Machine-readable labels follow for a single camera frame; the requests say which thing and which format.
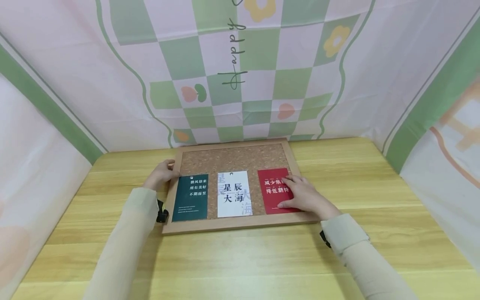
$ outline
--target yellow flower print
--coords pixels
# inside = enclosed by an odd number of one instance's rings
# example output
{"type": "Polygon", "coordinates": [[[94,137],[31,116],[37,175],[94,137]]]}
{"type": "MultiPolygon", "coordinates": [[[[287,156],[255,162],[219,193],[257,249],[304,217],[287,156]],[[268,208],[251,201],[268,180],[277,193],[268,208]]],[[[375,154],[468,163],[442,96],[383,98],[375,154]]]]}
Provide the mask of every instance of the yellow flower print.
{"type": "Polygon", "coordinates": [[[342,25],[335,27],[335,29],[332,31],[332,34],[324,44],[327,57],[332,57],[337,54],[349,35],[350,28],[343,27],[342,25]]]}
{"type": "Polygon", "coordinates": [[[250,12],[250,17],[254,22],[261,22],[263,19],[270,18],[276,11],[275,0],[267,0],[264,8],[259,8],[257,0],[245,0],[245,9],[250,12]]]}

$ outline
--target cork surface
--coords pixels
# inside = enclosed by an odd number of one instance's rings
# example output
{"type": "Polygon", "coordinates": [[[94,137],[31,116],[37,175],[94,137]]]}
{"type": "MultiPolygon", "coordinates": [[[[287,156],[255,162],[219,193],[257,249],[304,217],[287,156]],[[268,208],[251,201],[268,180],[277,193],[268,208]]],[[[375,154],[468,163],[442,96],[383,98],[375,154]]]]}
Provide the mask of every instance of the cork surface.
{"type": "Polygon", "coordinates": [[[184,152],[180,174],[182,176],[208,174],[207,219],[217,219],[217,175],[223,172],[247,171],[253,215],[265,215],[264,201],[258,170],[287,168],[282,144],[214,149],[184,152]]]}

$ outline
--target cork board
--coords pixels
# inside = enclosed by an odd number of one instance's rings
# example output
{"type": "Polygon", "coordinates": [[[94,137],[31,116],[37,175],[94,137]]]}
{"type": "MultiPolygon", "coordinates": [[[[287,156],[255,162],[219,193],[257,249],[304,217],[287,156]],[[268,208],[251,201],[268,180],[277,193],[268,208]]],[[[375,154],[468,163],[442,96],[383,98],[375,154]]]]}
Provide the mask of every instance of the cork board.
{"type": "MultiPolygon", "coordinates": [[[[289,174],[300,175],[286,139],[201,145],[179,148],[175,170],[182,176],[208,174],[207,218],[172,222],[163,226],[164,234],[249,228],[313,222],[315,216],[305,213],[267,215],[265,213],[258,170],[287,168],[289,174]],[[217,175],[222,172],[247,171],[252,216],[217,218],[217,175]]],[[[178,181],[170,183],[166,209],[173,213],[178,181]]]]}

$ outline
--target white card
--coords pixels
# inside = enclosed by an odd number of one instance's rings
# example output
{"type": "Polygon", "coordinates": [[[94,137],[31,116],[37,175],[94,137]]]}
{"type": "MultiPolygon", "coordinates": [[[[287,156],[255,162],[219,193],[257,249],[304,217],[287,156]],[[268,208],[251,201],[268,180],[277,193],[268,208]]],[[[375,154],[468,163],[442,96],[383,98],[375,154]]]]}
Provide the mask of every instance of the white card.
{"type": "Polygon", "coordinates": [[[251,216],[252,201],[247,171],[218,174],[217,216],[251,216]]]}

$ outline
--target wooden table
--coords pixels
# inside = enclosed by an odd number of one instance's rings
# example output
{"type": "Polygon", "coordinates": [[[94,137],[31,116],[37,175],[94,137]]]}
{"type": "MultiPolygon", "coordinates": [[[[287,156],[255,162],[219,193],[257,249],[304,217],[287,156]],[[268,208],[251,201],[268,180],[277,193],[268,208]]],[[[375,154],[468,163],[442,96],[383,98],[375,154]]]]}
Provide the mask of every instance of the wooden table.
{"type": "MultiPolygon", "coordinates": [[[[370,235],[420,299],[480,299],[480,281],[367,139],[290,143],[300,170],[370,235]]],[[[132,188],[174,149],[110,153],[92,167],[13,299],[80,299],[132,188]]],[[[166,187],[159,193],[165,199],[166,187]]],[[[319,225],[150,235],[131,298],[362,299],[319,225]]]]}

